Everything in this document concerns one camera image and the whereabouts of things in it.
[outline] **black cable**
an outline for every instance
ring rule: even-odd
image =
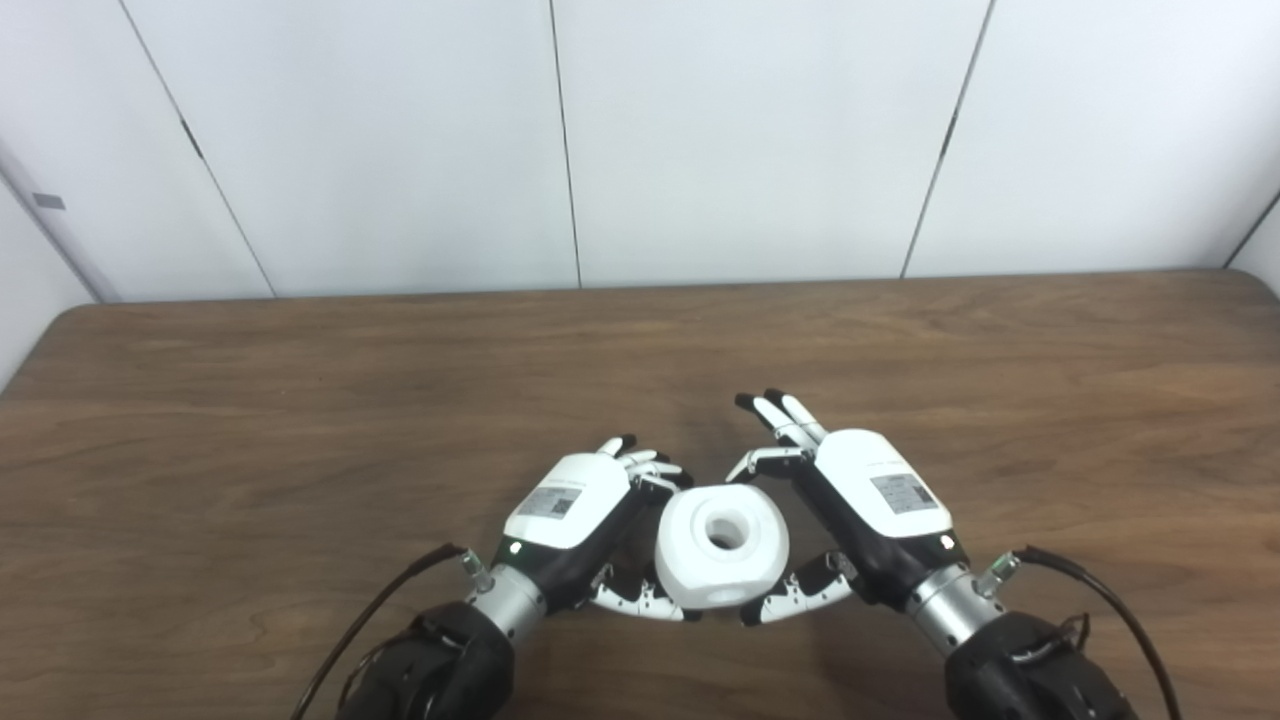
[[[333,666],[338,662],[338,657],[342,656],[342,652],[347,650],[347,646],[349,646],[351,641],[356,638],[360,629],[365,626],[365,623],[372,618],[374,612],[376,612],[378,609],[387,602],[388,597],[408,582],[410,578],[421,574],[433,565],[448,560],[449,557],[457,557],[463,552],[466,552],[465,548],[457,547],[453,543],[444,543],[422,557],[410,562],[408,568],[406,568],[403,573],[396,575],[396,579],[387,583],[387,587],[374,597],[369,606],[365,607],[365,610],[356,618],[356,621],[352,623],[351,626],[347,628],[347,632],[342,634],[342,638],[338,639],[338,644],[329,651],[329,657],[324,659],[324,662],[320,664],[320,669],[316,670],[315,676],[311,678],[306,689],[302,691],[302,697],[298,698],[298,705],[293,708],[293,715],[289,715],[289,720],[302,720],[302,715],[306,714],[307,706],[311,705],[311,701],[315,700],[316,691],[320,689],[320,683],[323,683],[325,676],[329,675],[329,671],[333,670]]]
[[[1142,648],[1142,653],[1147,657],[1147,662],[1151,665],[1152,673],[1156,674],[1156,682],[1160,683],[1160,694],[1165,697],[1165,708],[1169,711],[1169,720],[1183,720],[1183,711],[1178,707],[1178,694],[1174,692],[1174,682],[1169,676],[1169,670],[1165,669],[1165,662],[1160,660],[1160,653],[1156,652],[1156,646],[1147,635],[1147,630],[1142,629],[1142,623],[1138,623],[1138,618],[1129,610],[1129,607],[1125,606],[1124,601],[1120,600],[1120,596],[1103,584],[1102,580],[1093,577],[1088,570],[1066,557],[1062,557],[1061,555],[1056,555],[1038,547],[1027,546],[1024,550],[1015,550],[1014,556],[1023,562],[1043,565],[1044,568],[1051,568],[1064,575],[1070,575],[1071,578],[1075,578],[1076,580],[1093,588],[1093,592],[1101,594],[1102,600],[1107,601],[1107,605],[1110,605],[1112,610],[1120,615],[1124,624],[1129,626],[1129,632],[1133,633],[1134,639],[1138,641],[1138,647]]]

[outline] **label sticker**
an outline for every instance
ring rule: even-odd
[[[924,483],[915,475],[881,475],[872,478],[872,484],[881,491],[881,496],[884,497],[884,502],[888,503],[895,515],[938,506],[938,501],[933,500],[929,491],[924,488]]]
[[[534,518],[550,518],[559,520],[564,518],[581,489],[575,488],[534,488],[529,497],[516,509],[516,515],[532,515]]]

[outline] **robotic arm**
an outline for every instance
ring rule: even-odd
[[[960,720],[1135,720],[1124,694],[1082,652],[1087,620],[1076,638],[1069,626],[1009,611],[996,597],[1020,561],[1039,562],[1105,591],[1152,661],[1170,715],[1178,717],[1172,687],[1146,633],[1082,568],[1028,548],[974,575],[951,514],[883,436],[860,429],[828,433],[799,400],[777,389],[764,397],[740,395],[736,402],[782,447],[746,454],[726,482],[760,474],[790,479],[838,546],[745,606],[745,624],[780,620],[856,593],[910,618],[942,653],[947,703]]]
[[[338,720],[484,720],[511,697],[515,648],[543,618],[588,601],[616,612],[696,620],[655,582],[628,575],[609,556],[648,506],[662,505],[692,479],[654,451],[626,452],[634,436],[596,452],[561,459],[507,518],[489,570],[471,551],[445,546],[411,565],[356,620],[303,693],[315,687],[372,611],[404,580],[462,556],[474,592],[420,614],[370,651],[347,679]],[[352,691],[356,675],[361,675]]]

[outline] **small gray label on wall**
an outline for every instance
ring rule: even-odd
[[[37,208],[47,208],[49,210],[65,210],[67,204],[63,202],[60,195],[47,195],[44,192],[32,192],[31,197],[36,201]]]

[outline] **wood grain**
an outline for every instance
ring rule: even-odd
[[[411,557],[492,552],[617,432],[718,482],[767,441],[733,393],[767,386],[886,433],[975,561],[1030,542],[1108,580],[1188,717],[1280,717],[1280,304],[1229,272],[74,310],[0,396],[0,706],[284,717]],[[764,487],[796,561],[829,546]],[[462,592],[416,580],[356,650]],[[1091,655],[1162,716],[1087,589],[1030,569],[1007,600],[1094,612]],[[506,717],[947,717],[940,659],[852,601],[756,629],[589,609],[520,652]]]

